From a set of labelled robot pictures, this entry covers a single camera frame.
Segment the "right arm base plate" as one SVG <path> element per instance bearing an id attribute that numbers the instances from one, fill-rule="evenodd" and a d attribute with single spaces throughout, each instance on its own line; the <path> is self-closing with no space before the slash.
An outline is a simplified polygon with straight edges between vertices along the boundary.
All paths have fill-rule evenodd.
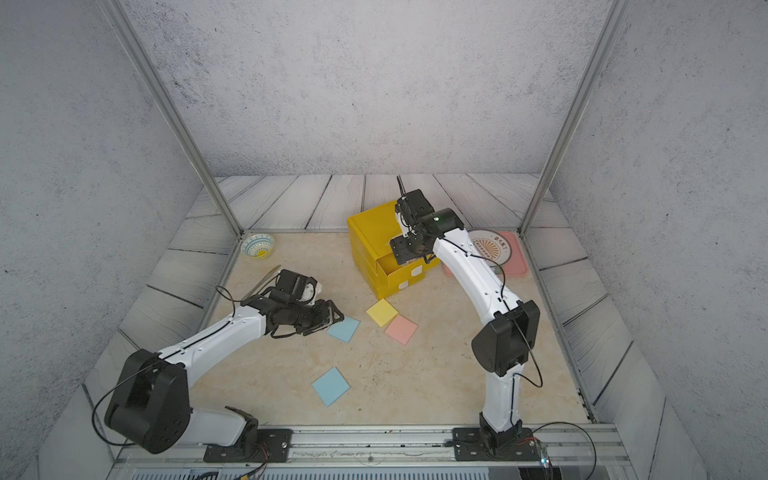
<path id="1" fill-rule="evenodd" d="M 454 428 L 452 438 L 444 443 L 453 449 L 460 462 L 508 461 L 539 462 L 541 454 L 528 428 L 498 433 L 489 427 Z"/>

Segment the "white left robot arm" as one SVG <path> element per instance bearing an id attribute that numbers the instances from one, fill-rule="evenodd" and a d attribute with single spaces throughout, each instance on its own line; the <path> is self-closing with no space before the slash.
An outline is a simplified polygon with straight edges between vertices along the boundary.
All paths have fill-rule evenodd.
<path id="1" fill-rule="evenodd" d="M 108 396 L 104 424 L 152 454 L 204 444 L 216 460 L 252 457 L 261 450 L 257 419 L 230 406 L 221 411 L 196 408 L 190 402 L 191 387 L 241 347 L 264 336 L 278 338 L 282 326 L 308 336 L 343 319 L 330 300 L 253 295 L 237 302 L 229 316 L 188 339 L 130 355 Z"/>

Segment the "yellow top drawer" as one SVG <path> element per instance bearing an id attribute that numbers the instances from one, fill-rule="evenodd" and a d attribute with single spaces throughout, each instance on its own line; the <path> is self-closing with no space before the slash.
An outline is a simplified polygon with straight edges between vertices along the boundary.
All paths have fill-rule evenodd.
<path id="1" fill-rule="evenodd" d="M 429 263 L 418 258 L 399 265 L 390 246 L 384 246 L 388 248 L 386 252 L 368 249 L 365 257 L 367 280 L 378 299 L 394 295 L 420 282 L 429 270 L 441 265 L 437 258 L 431 258 Z"/>

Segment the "yellow sticky note pad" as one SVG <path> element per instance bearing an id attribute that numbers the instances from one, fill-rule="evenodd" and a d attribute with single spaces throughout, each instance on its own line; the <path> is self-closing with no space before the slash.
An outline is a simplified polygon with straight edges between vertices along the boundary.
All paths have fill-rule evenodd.
<path id="1" fill-rule="evenodd" d="M 399 312 L 386 300 L 380 299 L 366 310 L 367 315 L 381 328 L 394 320 Z"/>

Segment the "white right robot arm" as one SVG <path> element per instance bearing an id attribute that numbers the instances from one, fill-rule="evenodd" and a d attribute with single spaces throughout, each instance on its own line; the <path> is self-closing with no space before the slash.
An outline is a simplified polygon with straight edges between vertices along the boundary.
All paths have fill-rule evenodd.
<path id="1" fill-rule="evenodd" d="M 395 218 L 402 231 L 390 241 L 396 261 L 404 264 L 418 257 L 436 257 L 451 271 L 478 313 L 482 328 L 472 340 L 472 350 L 486 371 L 481 426 L 498 436 L 517 430 L 521 425 L 520 383 L 535 342 L 528 334 L 538 328 L 538 306 L 522 301 L 506 287 L 452 210 L 412 208 L 400 200 Z"/>

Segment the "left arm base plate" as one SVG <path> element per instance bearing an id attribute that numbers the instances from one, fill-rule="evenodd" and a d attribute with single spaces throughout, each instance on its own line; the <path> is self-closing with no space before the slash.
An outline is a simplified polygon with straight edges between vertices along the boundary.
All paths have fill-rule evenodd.
<path id="1" fill-rule="evenodd" d="M 208 445 L 205 463 L 286 463 L 291 447 L 291 429 L 250 429 L 232 446 Z"/>

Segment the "pink sticky note pad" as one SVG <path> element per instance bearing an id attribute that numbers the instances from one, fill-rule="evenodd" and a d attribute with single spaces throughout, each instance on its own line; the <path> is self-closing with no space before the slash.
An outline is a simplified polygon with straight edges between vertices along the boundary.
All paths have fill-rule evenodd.
<path id="1" fill-rule="evenodd" d="M 417 328 L 417 324 L 402 315 L 398 315 L 389 323 L 385 334 L 401 345 L 407 345 Z"/>

